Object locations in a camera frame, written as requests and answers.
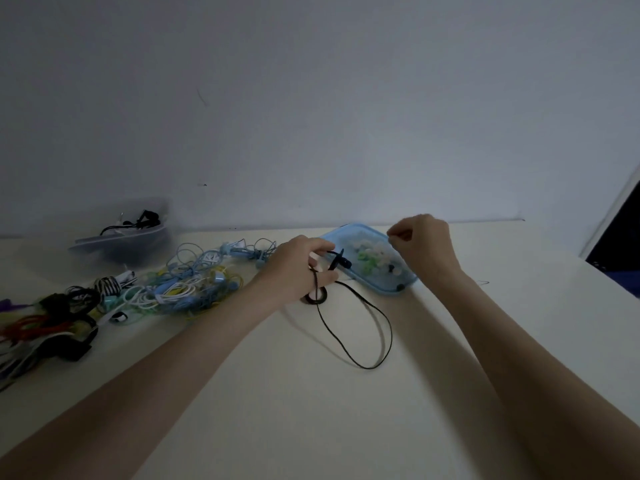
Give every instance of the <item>gray wall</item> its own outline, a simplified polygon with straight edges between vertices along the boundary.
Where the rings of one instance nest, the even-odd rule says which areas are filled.
[[[0,7],[0,233],[167,194],[190,228],[521,216],[577,253],[640,162],[637,0]]]

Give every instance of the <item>forearm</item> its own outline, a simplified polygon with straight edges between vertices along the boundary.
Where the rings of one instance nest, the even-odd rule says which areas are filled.
[[[233,348],[276,307],[249,284],[7,453],[0,459],[3,478],[130,478]]]
[[[516,429],[553,477],[640,477],[640,429],[549,354],[468,276],[433,287]]]

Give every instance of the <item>left arm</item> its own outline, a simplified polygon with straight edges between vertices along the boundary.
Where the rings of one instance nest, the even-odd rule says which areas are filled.
[[[0,458],[3,478],[131,478],[236,345],[314,288],[309,253],[332,249],[304,236],[281,245],[244,289]],[[324,286],[337,272],[317,276]]]

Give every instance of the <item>table surface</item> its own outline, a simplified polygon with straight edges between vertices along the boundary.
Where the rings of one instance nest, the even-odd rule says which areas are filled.
[[[282,242],[327,231],[199,232],[180,240],[213,248],[242,237]],[[483,289],[525,330],[640,423],[638,300],[525,222],[454,224],[451,233],[464,270],[489,282]],[[19,301],[61,290],[20,264],[19,244],[0,242],[4,294]],[[246,278],[255,273],[248,263],[236,269]],[[421,283],[399,297],[354,286],[393,324],[394,346],[379,369],[347,362],[315,307],[288,305],[229,355],[136,480],[535,478],[436,298]],[[388,345],[388,325],[376,324],[348,290],[328,291],[327,322],[354,357],[374,363]],[[18,381],[0,394],[0,454],[183,327],[179,317],[107,325],[79,363],[49,360]]]

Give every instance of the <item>blue plastic lid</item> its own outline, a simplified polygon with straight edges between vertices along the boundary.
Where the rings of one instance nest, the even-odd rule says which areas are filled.
[[[322,238],[334,243],[336,252],[344,249],[344,257],[352,266],[341,267],[342,271],[380,294],[398,294],[418,279],[391,247],[387,236],[369,226],[347,224]]]

